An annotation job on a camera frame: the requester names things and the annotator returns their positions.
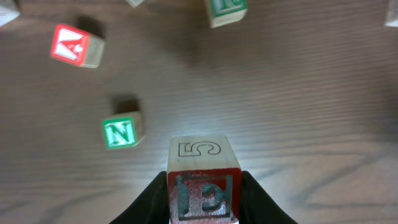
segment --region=green block face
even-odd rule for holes
[[[215,17],[227,15],[248,8],[246,0],[210,0]]]
[[[105,144],[108,149],[123,149],[137,144],[132,118],[115,118],[103,122]]]

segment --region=red block face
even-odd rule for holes
[[[51,57],[81,66],[85,61],[89,39],[89,33],[60,24],[55,28]]]
[[[169,173],[172,224],[237,222],[241,181],[238,168]]]

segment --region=cube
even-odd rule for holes
[[[100,64],[104,48],[103,39],[59,24],[55,28],[51,57],[78,67],[96,68]]]
[[[14,0],[0,0],[0,26],[17,18],[20,14]]]
[[[127,2],[132,6],[132,7],[137,7],[139,4],[141,4],[145,0],[127,0]]]
[[[211,28],[240,21],[248,10],[246,0],[205,1]]]
[[[398,27],[398,0],[390,0],[385,26]]]
[[[224,135],[170,140],[167,189],[171,224],[235,223],[242,172]]]
[[[134,147],[144,137],[144,126],[140,112],[123,113],[107,118],[102,123],[107,149]]]

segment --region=tabletop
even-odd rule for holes
[[[0,27],[0,223],[109,223],[166,169],[170,138],[199,134],[225,134],[299,223],[398,222],[387,0],[248,0],[216,29],[203,0],[19,5]],[[82,18],[106,41],[96,69],[49,57],[55,26]],[[146,138],[109,151],[101,121],[121,98]]]

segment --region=wooden surface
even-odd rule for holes
[[[227,135],[299,223],[398,222],[386,0],[249,0],[219,29],[197,0],[20,2],[0,28],[0,223],[108,223],[166,169],[169,139],[197,134]],[[97,69],[49,57],[56,24],[81,14],[103,25]],[[104,148],[116,95],[140,99],[133,150]]]

